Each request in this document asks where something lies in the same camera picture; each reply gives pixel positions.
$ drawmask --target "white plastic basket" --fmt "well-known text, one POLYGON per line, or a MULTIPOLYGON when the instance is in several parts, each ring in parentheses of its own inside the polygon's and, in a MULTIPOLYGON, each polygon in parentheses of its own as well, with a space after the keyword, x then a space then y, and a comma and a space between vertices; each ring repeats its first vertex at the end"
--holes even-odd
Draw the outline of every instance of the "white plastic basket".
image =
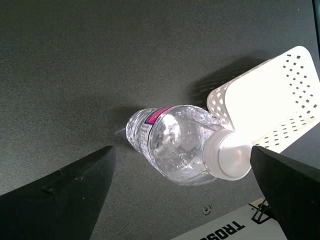
POLYGON ((259 145, 280 153, 320 122, 320 82, 297 46, 213 90, 207 107, 259 145))

